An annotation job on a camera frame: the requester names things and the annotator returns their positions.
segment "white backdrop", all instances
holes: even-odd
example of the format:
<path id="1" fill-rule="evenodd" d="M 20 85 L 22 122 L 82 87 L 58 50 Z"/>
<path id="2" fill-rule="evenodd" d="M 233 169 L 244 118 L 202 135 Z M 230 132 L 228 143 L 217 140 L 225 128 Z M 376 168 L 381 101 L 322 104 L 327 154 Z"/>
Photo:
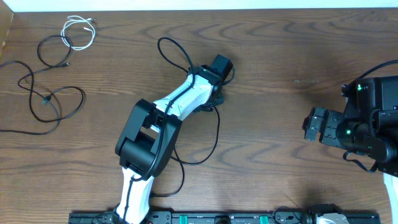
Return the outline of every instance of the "white backdrop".
<path id="1" fill-rule="evenodd" d="M 398 7 L 398 0 L 3 0 L 14 12 Z"/>

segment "green connector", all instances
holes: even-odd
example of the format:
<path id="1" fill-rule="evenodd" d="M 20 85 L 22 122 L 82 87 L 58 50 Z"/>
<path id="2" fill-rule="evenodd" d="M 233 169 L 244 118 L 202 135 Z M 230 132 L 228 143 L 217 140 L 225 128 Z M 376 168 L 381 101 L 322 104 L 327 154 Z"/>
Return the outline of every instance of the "green connector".
<path id="1" fill-rule="evenodd" d="M 268 216 L 260 216 L 260 224 L 268 224 L 268 223 L 269 223 Z"/>
<path id="2" fill-rule="evenodd" d="M 188 216 L 180 215 L 180 224 L 188 224 Z"/>

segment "white cable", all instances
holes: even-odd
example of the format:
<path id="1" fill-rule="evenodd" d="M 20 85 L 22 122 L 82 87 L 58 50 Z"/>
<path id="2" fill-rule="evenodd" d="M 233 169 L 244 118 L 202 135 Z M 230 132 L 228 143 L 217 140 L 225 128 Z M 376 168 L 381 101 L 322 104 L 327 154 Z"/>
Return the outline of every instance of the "white cable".
<path id="1" fill-rule="evenodd" d="M 79 22 L 85 22 L 85 23 L 87 23 L 88 25 L 90 25 L 90 27 L 91 27 L 92 29 L 87 28 L 87 27 L 84 27 L 84 29 L 91 32 L 91 34 L 92 34 L 92 36 L 93 36 L 93 37 L 91 38 L 91 41 L 90 41 L 86 46 L 84 46 L 84 47 L 72 47 L 73 50 L 83 50 L 83 49 L 86 49 L 86 48 L 89 47 L 89 46 L 93 43 L 93 41 L 94 41 L 95 29 L 94 29 L 93 25 L 91 25 L 91 23 L 90 23 L 90 22 L 93 22 L 93 21 L 95 21 L 94 18 L 84 19 L 84 18 L 82 18 L 82 17 L 80 17 L 80 16 L 68 16 L 68 21 L 63 25 L 63 29 L 61 30 L 61 36 L 65 36 L 65 30 L 66 30 L 68 27 L 70 27 L 71 25 L 73 25 L 73 24 L 75 24 L 75 23 L 79 23 Z M 68 43 L 67 40 L 65 40 L 65 38 L 62 38 L 62 41 L 63 41 L 63 43 L 64 43 L 66 46 L 69 47 L 69 43 Z"/>

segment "wood grain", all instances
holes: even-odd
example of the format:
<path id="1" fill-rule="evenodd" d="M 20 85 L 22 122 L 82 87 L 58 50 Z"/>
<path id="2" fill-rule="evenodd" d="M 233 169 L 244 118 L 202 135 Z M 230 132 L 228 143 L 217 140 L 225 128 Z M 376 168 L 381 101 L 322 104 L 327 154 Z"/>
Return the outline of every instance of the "wood grain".
<path id="1" fill-rule="evenodd" d="M 66 223 L 72 211 L 103 211 L 120 200 L 122 175 L 114 147 L 134 104 L 170 93 L 184 74 L 158 53 L 159 37 L 180 42 L 195 64 L 216 54 L 230 58 L 237 73 L 223 89 L 220 140 L 213 157 L 187 167 L 182 191 L 151 204 L 174 210 L 273 210 L 335 203 L 348 210 L 375 210 L 391 223 L 382 174 L 367 174 L 345 162 L 343 151 L 303 139 L 301 125 L 313 106 L 342 111 L 340 86 L 367 69 L 396 59 L 396 9 L 245 11 L 81 12 L 95 17 L 94 44 L 73 52 L 71 66 L 38 74 L 37 89 L 77 85 L 84 107 L 48 136 L 1 134 L 0 222 Z M 18 13 L 2 62 L 21 60 L 44 66 L 36 47 L 60 32 L 67 13 Z M 81 27 L 68 35 L 75 45 L 90 39 Z M 164 43 L 170 59 L 188 66 Z M 43 48 L 50 63 L 67 48 L 53 40 Z M 375 75 L 390 75 L 396 67 Z M 28 92 L 16 81 L 26 74 L 11 65 L 0 75 L 0 127 L 45 131 L 29 113 Z M 74 109 L 79 94 L 59 94 L 62 113 Z M 43 118 L 48 106 L 34 98 Z M 177 150 L 189 161 L 205 157 L 215 140 L 215 113 L 198 113 L 183 123 Z M 370 166 L 371 161 L 361 157 Z M 156 192 L 172 192 L 181 179 L 170 162 Z"/>

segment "wooden tabletop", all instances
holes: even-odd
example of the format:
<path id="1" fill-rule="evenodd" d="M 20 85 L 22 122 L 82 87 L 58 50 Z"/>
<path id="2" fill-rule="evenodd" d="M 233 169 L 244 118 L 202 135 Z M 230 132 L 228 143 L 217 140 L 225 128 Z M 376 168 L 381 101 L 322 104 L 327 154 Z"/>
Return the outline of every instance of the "wooden tabletop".
<path id="1" fill-rule="evenodd" d="M 313 106 L 343 111 L 342 84 L 397 59 L 397 12 L 17 13 L 1 63 L 21 60 L 33 70 L 45 68 L 36 56 L 37 44 L 59 34 L 72 14 L 97 18 L 97 35 L 92 46 L 72 53 L 69 67 L 35 76 L 41 93 L 67 85 L 84 89 L 82 109 L 46 136 L 0 134 L 0 222 L 67 223 L 70 212 L 105 211 L 120 202 L 123 177 L 114 147 L 132 107 L 141 98 L 163 98 L 185 79 L 157 51 L 157 39 L 169 36 L 183 45 L 195 65 L 211 63 L 216 54 L 230 58 L 236 77 L 223 88 L 215 153 L 203 165 L 185 168 L 185 185 L 177 196 L 155 198 L 151 205 L 176 211 L 264 211 L 335 203 L 346 210 L 377 211 L 383 223 L 391 223 L 382 173 L 368 174 L 344 161 L 343 150 L 304 140 L 302 123 Z M 67 34 L 75 45 L 91 38 L 82 27 Z M 188 67 L 178 48 L 164 43 L 163 49 Z M 60 39 L 42 49 L 48 63 L 57 63 L 66 52 Z M 396 68 L 375 75 L 389 75 Z M 0 127 L 49 130 L 53 124 L 33 118 L 29 92 L 16 85 L 26 73 L 20 65 L 1 69 Z M 64 91 L 58 100 L 65 115 L 80 95 Z M 34 96 L 37 114 L 54 118 L 41 101 Z M 178 137 L 180 157 L 204 158 L 214 144 L 216 124 L 215 113 L 191 114 Z M 173 192 L 180 181 L 179 165 L 170 161 L 153 189 Z"/>

